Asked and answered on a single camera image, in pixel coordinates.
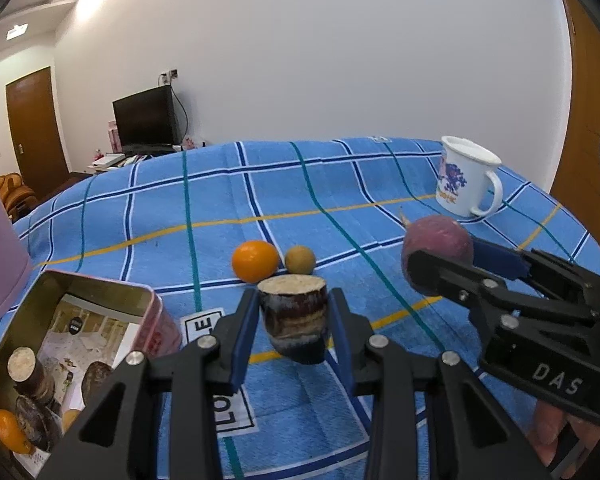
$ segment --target bed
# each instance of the bed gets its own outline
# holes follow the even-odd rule
[[[29,285],[48,268],[144,283],[176,321],[235,310],[247,285],[230,261],[243,241],[269,241],[280,254],[306,245],[317,257],[315,273],[329,288],[341,287],[352,311],[367,316],[376,332],[438,355],[413,309],[526,429],[535,400],[478,367],[480,345],[467,311],[424,298],[400,270],[400,213],[413,222],[444,212],[434,196],[440,154],[438,142],[384,137],[211,146],[87,179],[14,228],[35,265]],[[600,274],[600,247],[572,214],[515,172],[498,174],[506,202],[488,219],[461,219],[471,234],[541,248]],[[0,338],[18,303],[0,319]],[[315,366],[280,358],[258,327],[244,387],[232,400],[235,423],[218,426],[225,477],[361,479],[371,399],[347,397],[337,371],[333,351]],[[425,444],[423,398],[416,403]],[[160,478],[168,478],[169,410],[167,400]],[[426,478],[426,446],[419,449],[419,476]]]

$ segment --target monitor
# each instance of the monitor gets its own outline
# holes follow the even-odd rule
[[[171,86],[159,86],[113,103],[122,151],[179,143]]]

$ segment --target human hand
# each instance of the human hand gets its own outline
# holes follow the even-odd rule
[[[558,435],[566,424],[571,425],[573,433],[576,434],[586,448],[582,456],[562,473],[562,478],[571,478],[600,440],[600,426],[594,426],[572,415],[565,415],[562,410],[538,400],[534,412],[533,428],[527,438],[542,463],[549,465],[555,456]]]

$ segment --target ceiling light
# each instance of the ceiling light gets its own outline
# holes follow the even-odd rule
[[[13,25],[13,28],[7,32],[7,41],[22,36],[27,31],[27,27],[29,27],[29,23],[25,23],[24,25]]]

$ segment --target tangerine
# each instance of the tangerine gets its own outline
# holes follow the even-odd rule
[[[231,258],[235,275],[247,283],[258,283],[268,278],[276,272],[279,262],[276,248],[263,240],[240,244]]]
[[[33,446],[20,429],[16,416],[8,410],[0,410],[0,442],[14,453],[33,453]]]

